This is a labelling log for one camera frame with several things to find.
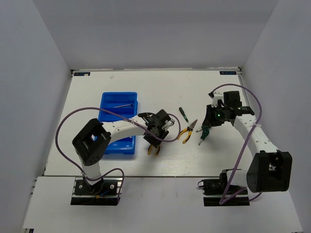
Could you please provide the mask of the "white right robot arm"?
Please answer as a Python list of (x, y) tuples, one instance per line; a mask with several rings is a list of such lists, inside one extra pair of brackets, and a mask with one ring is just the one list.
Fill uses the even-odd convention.
[(247, 170), (222, 171), (219, 187), (224, 193), (232, 193), (239, 187), (253, 193), (284, 192), (289, 189), (292, 156), (280, 151), (256, 123), (254, 111), (244, 106), (239, 91), (211, 93), (212, 104), (207, 105), (202, 126), (212, 128), (230, 122), (245, 140), (252, 155)]

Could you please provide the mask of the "slim green precision screwdriver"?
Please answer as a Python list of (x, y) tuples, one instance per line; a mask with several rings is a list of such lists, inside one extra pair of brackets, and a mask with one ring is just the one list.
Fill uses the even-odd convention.
[(185, 120), (187, 123), (189, 123), (189, 120), (188, 120), (188, 118), (187, 118), (187, 116), (186, 116), (186, 114), (185, 114), (183, 108), (182, 108), (182, 107), (179, 107), (178, 110), (179, 110), (179, 112), (181, 113), (181, 115), (183, 116), (184, 120)]

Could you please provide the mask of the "yellow combination pliers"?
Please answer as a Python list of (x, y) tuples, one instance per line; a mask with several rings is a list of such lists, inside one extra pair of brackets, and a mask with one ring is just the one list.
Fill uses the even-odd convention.
[(147, 150), (147, 154), (151, 155), (152, 152), (154, 152), (154, 156), (158, 156), (160, 149), (161, 149), (161, 145), (158, 145), (157, 147), (155, 147), (155, 146), (150, 144), (148, 147), (148, 150)]

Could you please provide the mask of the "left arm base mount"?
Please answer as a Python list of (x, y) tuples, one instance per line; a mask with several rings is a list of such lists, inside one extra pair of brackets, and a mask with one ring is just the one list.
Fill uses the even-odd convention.
[(76, 179), (71, 195), (71, 205), (117, 206), (121, 197), (122, 179), (102, 179), (90, 185), (85, 179)]

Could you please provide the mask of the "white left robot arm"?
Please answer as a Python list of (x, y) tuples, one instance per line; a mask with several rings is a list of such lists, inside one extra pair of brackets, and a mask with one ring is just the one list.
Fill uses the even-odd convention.
[(72, 141), (86, 175), (86, 188), (93, 194), (102, 190), (99, 161), (110, 144), (142, 135), (152, 147), (159, 148), (169, 133), (170, 123), (174, 121), (163, 109), (156, 114), (141, 113), (114, 122), (103, 123), (96, 118), (91, 119)]

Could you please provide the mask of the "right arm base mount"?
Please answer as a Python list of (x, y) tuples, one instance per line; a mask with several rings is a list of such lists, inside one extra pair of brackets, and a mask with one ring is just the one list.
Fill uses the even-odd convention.
[(228, 170), (223, 170), (218, 178), (203, 179), (198, 182), (198, 188), (203, 190), (203, 201), (205, 207), (219, 207), (219, 206), (249, 206), (248, 191), (244, 190), (236, 197), (226, 201), (220, 205), (220, 199), (225, 191), (228, 183)]

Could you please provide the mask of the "yellow needle-nose pliers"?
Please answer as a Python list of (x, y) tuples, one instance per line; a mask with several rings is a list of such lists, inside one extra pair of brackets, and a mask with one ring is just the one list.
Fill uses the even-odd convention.
[(187, 135), (187, 137), (183, 140), (183, 144), (186, 144), (188, 141), (189, 141), (189, 139), (190, 139), (190, 137), (191, 137), (191, 134), (192, 134), (192, 131), (193, 131), (193, 129), (194, 129), (194, 127), (195, 127), (195, 125), (196, 125), (196, 123), (197, 123), (197, 119), (195, 120), (195, 121), (193, 121), (187, 128), (185, 128), (184, 130), (182, 130), (181, 132), (180, 132), (180, 134), (179, 134), (179, 136), (178, 136), (178, 140), (180, 139), (180, 137), (184, 134), (184, 133), (188, 133), (188, 135)]

